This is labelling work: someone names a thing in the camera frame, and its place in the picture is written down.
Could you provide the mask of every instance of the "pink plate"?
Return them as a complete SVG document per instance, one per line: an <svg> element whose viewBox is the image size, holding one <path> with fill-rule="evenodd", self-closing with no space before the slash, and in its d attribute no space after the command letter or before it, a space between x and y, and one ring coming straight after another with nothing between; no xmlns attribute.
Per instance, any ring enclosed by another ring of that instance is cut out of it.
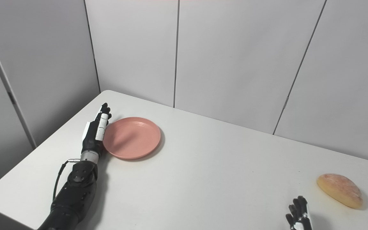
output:
<svg viewBox="0 0 368 230"><path fill-rule="evenodd" d="M136 159L151 153L161 138L159 127L145 118L124 118L110 124L103 145L121 159Z"/></svg>

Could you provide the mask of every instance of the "bread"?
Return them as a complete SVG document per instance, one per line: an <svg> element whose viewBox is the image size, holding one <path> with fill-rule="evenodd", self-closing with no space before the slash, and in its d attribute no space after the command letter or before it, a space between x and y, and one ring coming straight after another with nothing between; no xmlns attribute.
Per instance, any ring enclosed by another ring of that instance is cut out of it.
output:
<svg viewBox="0 0 368 230"><path fill-rule="evenodd" d="M317 185L342 204L359 209L363 205L360 189L346 176L327 173L319 176Z"/></svg>

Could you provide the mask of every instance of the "metal connector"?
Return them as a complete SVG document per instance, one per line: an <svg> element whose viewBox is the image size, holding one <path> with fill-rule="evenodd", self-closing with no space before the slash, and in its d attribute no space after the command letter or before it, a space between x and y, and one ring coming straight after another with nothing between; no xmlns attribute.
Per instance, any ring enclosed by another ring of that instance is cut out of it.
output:
<svg viewBox="0 0 368 230"><path fill-rule="evenodd" d="M69 159L68 160L70 163L77 163L80 161L80 159L77 159L77 158L73 158L73 159Z"/></svg>

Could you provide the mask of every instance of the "robotic hand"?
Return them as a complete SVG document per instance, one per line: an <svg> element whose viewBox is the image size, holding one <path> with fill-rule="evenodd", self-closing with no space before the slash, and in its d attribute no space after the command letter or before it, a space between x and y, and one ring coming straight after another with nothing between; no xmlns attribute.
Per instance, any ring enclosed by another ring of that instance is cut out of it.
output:
<svg viewBox="0 0 368 230"><path fill-rule="evenodd" d="M293 205L289 205L289 210L292 214L286 214L286 219L291 230L313 230L308 202L303 196L293 199Z"/></svg>
<svg viewBox="0 0 368 230"><path fill-rule="evenodd" d="M97 162L104 149L102 140L110 118L110 108L104 103L96 119L86 125L80 159L66 161L77 163L55 197L58 179L66 163L62 165L54 188L51 212L38 230L74 230L85 218L95 197Z"/></svg>

